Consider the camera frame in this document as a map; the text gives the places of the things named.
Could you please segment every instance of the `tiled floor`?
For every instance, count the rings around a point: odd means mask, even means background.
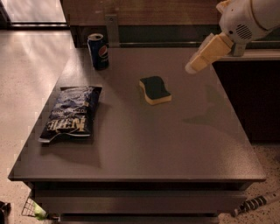
[[[9,224],[50,223],[21,215],[29,189],[7,176],[71,53],[69,31],[0,31],[0,200],[12,205]],[[280,145],[254,148],[268,179],[247,190],[250,199],[280,188]],[[280,201],[219,218],[221,224],[280,224]]]

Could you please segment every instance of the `snack bag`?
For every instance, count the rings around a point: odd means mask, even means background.
[[[50,143],[60,135],[91,136],[101,91],[101,87],[70,87],[61,91],[38,140]]]

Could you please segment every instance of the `countertop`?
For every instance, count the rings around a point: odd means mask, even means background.
[[[87,182],[255,182],[265,174],[210,66],[190,75],[195,49],[112,48],[95,71],[88,49],[75,49],[9,179]],[[139,80],[161,76],[172,100],[149,105]],[[60,87],[102,86],[87,141],[37,140]]]

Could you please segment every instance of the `sponge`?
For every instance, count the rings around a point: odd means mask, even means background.
[[[172,100],[172,95],[166,90],[165,83],[159,76],[142,78],[139,81],[139,85],[144,91],[145,100],[150,105]]]

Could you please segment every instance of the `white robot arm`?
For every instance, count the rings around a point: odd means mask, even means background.
[[[229,54],[233,46],[243,53],[247,43],[267,36],[280,25],[280,0],[227,0],[216,8],[222,13],[221,34],[210,34],[205,39],[185,66],[189,74]],[[242,53],[237,49],[235,56]]]

